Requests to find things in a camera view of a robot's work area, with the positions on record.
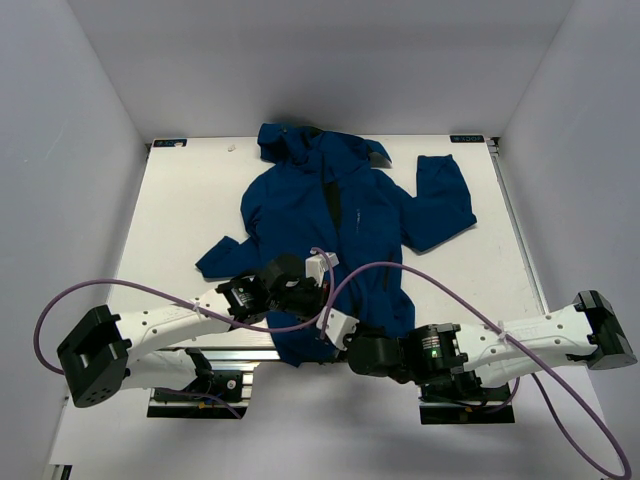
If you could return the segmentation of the blue zip jacket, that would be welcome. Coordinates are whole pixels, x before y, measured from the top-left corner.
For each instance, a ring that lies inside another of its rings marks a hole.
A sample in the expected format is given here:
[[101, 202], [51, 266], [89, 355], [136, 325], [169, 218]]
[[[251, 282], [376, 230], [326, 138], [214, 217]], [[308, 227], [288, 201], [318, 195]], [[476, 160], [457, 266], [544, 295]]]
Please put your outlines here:
[[376, 141], [264, 124], [257, 142], [269, 168], [242, 197], [247, 237], [222, 238], [197, 262], [202, 276], [233, 277], [317, 247], [338, 257], [338, 310], [390, 337], [406, 335], [415, 307], [401, 287], [403, 249], [428, 251], [476, 223], [454, 159], [419, 157], [408, 193], [378, 168], [388, 154]]

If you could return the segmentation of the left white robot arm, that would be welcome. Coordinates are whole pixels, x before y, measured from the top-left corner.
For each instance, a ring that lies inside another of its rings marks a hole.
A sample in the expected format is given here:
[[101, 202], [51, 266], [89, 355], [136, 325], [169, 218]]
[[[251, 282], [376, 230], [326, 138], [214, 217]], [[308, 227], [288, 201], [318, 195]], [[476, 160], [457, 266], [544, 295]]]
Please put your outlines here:
[[283, 254], [190, 300], [172, 298], [167, 306], [133, 313], [92, 308], [57, 348], [74, 406], [156, 386], [202, 398], [215, 374], [198, 349], [176, 344], [254, 329], [271, 312], [288, 313], [298, 324], [315, 318], [329, 295], [324, 277], [337, 263], [335, 253]]

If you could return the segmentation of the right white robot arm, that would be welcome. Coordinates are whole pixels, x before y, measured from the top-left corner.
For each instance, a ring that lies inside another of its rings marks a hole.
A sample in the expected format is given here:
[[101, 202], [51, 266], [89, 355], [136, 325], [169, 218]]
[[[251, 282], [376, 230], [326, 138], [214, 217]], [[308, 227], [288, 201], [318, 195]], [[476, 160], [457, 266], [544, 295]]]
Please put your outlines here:
[[502, 322], [495, 330], [447, 323], [400, 338], [360, 333], [350, 341], [346, 360], [358, 375], [453, 389], [466, 399], [545, 368], [580, 364], [610, 370], [637, 362], [613, 307], [594, 290], [580, 292], [560, 310]]

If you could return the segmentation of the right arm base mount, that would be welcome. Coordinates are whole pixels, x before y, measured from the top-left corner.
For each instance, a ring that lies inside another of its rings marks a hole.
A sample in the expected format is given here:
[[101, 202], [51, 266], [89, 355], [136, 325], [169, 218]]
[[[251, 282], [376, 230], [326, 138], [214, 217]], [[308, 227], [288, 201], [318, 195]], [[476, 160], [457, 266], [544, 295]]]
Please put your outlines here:
[[520, 380], [510, 386], [483, 387], [474, 372], [463, 372], [442, 382], [420, 386], [419, 413], [422, 425], [513, 424], [512, 401]]

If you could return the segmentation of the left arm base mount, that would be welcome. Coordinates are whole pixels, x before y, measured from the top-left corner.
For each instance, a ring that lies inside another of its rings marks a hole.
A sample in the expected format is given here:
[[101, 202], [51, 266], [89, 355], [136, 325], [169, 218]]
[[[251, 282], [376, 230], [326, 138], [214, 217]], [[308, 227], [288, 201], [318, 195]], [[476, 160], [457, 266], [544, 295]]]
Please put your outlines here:
[[147, 357], [152, 386], [147, 416], [165, 419], [239, 420], [251, 398], [259, 365], [238, 352], [185, 348]]

